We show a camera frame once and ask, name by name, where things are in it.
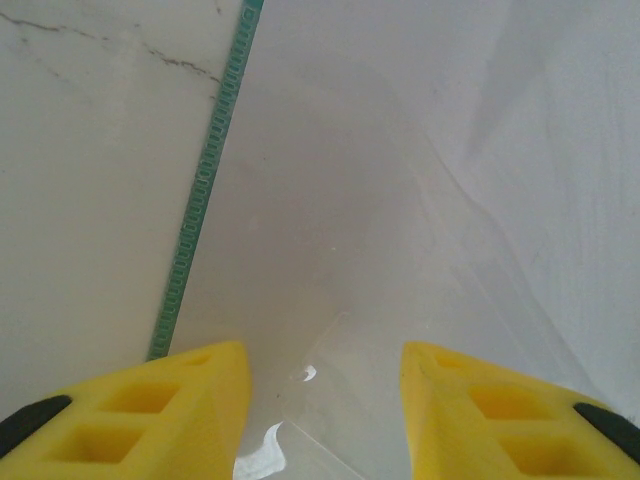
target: rectangular hole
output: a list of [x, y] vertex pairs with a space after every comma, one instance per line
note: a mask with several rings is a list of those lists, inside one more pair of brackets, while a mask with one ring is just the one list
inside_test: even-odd
[[128, 428], [79, 427], [53, 450], [49, 458], [61, 462], [120, 463], [142, 433]]
[[551, 418], [546, 404], [533, 392], [516, 385], [475, 385], [469, 395], [482, 414], [492, 420]]
[[532, 477], [596, 477], [607, 473], [569, 438], [518, 436], [502, 438], [500, 444], [518, 470]]
[[102, 407], [108, 412], [160, 413], [180, 389], [174, 383], [144, 382], [129, 385]]

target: transparent plastic sheet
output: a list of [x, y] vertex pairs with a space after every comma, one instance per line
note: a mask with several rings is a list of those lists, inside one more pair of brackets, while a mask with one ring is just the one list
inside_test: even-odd
[[289, 37], [302, 7], [298, 18], [282, 5], [263, 12], [172, 347], [248, 346], [236, 479], [409, 478], [407, 340], [611, 400], [399, 98], [407, 74], [395, 84], [317, 26]]

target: white marble surface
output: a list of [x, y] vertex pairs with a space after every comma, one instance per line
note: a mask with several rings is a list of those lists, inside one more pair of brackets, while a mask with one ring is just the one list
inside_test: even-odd
[[[142, 360], [239, 2], [0, 6], [8, 413]], [[236, 480], [409, 478], [407, 339], [640, 414], [639, 22], [267, 2], [174, 342], [249, 346]]]
[[0, 1], [0, 417], [144, 359], [239, 6]]
[[409, 478], [407, 339], [639, 414], [639, 24], [633, 1], [267, 2], [174, 343], [250, 348], [237, 479]]

